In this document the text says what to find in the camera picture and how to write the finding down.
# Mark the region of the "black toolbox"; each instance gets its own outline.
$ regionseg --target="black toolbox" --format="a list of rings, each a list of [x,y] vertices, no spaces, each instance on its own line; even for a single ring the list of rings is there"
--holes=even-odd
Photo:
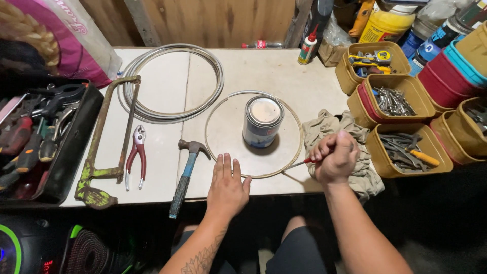
[[[22,87],[19,89],[45,88],[50,83],[55,86],[88,83],[88,86],[66,133],[59,143],[52,162],[38,162],[32,171],[23,175],[7,191],[0,193],[0,206],[2,207],[59,205],[66,199],[72,184],[78,180],[75,176],[96,123],[103,102],[103,95],[86,79],[60,77],[42,77],[35,81],[29,77],[29,81],[21,83]],[[18,86],[7,88],[15,90]],[[0,160],[4,165],[11,159],[2,157]]]

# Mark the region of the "red nozzle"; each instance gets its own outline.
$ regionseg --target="red nozzle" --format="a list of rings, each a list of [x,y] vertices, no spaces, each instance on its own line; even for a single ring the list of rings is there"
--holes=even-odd
[[[316,39],[316,29],[317,28],[318,28],[318,24],[316,24],[316,27],[315,27],[315,30],[313,31],[313,33],[308,36],[308,40],[310,42],[313,42]]]

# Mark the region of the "workbench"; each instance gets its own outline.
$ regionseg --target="workbench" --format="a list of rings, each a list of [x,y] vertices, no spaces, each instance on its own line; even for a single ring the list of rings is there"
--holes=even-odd
[[[118,48],[124,69],[147,48]],[[120,204],[171,202],[177,183],[189,155],[188,150],[179,150],[178,141],[205,143],[205,123],[216,103],[228,94],[240,90],[260,90],[276,95],[286,102],[298,115],[301,123],[315,119],[321,109],[333,114],[348,110],[347,95],[338,84],[335,68],[325,68],[315,58],[308,65],[297,62],[299,49],[211,49],[222,63],[225,85],[220,97],[199,116],[188,121],[169,125],[133,122],[133,129],[142,124],[147,132],[145,151],[147,175],[144,186],[138,189],[140,158],[136,156],[130,175],[130,191],[125,185],[116,184],[116,179],[93,180],[91,186],[102,189],[118,198]],[[165,113],[182,112],[199,106],[215,89],[213,69],[202,58],[190,53],[170,53],[147,63],[140,71],[139,101],[148,108]],[[291,161],[299,146],[299,128],[286,109],[278,137],[266,149],[250,149],[244,144],[242,126],[244,106],[255,94],[237,95],[229,98],[213,114],[208,124],[208,143],[215,155],[230,153],[237,158],[242,173],[261,175],[277,171]],[[128,113],[123,110],[114,93],[100,140],[95,161],[98,169],[118,165]],[[67,199],[61,206],[83,206],[74,198],[77,182],[81,176],[88,154],[87,145],[76,177]],[[304,160],[302,146],[297,159]],[[199,153],[186,194],[187,200],[206,198],[215,161]],[[306,165],[290,169],[264,179],[254,179],[250,195],[290,195],[320,192],[321,186],[310,177]]]

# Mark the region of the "pliers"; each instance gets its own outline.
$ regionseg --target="pliers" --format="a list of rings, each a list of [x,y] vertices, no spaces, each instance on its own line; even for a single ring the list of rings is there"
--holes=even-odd
[[[146,152],[144,150],[144,140],[146,139],[146,130],[142,125],[138,125],[133,132],[133,143],[130,155],[127,158],[127,164],[125,165],[125,190],[129,191],[129,174],[132,168],[133,159],[138,153],[140,156],[140,161],[142,163],[139,189],[142,189],[142,184],[146,179]]]

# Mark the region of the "hand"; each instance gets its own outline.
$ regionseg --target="hand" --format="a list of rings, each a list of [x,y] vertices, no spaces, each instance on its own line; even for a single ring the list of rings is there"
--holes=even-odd
[[[237,159],[233,159],[232,175],[230,154],[218,155],[206,201],[206,214],[230,222],[248,203],[251,181],[252,177],[248,176],[242,183],[240,163]]]
[[[323,187],[330,184],[348,186],[348,176],[354,170],[360,155],[357,141],[344,130],[331,135],[328,139],[326,137],[312,150],[314,154],[319,151],[321,154],[319,158],[322,158],[322,161],[315,164],[316,179]]]

